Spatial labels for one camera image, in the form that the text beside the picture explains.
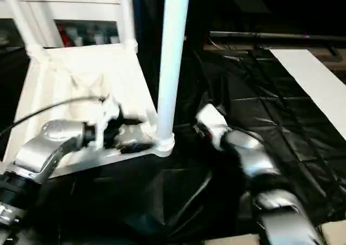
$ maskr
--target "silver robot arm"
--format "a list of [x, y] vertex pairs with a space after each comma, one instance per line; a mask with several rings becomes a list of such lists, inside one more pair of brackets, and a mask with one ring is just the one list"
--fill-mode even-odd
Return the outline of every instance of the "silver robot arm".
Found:
[[323, 244], [290, 184], [281, 175], [256, 133], [229, 127], [211, 104], [197, 115], [197, 132], [220, 151], [236, 152], [251, 186], [253, 215], [263, 228], [262, 242], [274, 245]]
[[46, 123], [0, 176], [0, 223], [10, 226], [19, 222], [62, 157], [82, 149], [94, 138], [95, 127], [83, 122]]

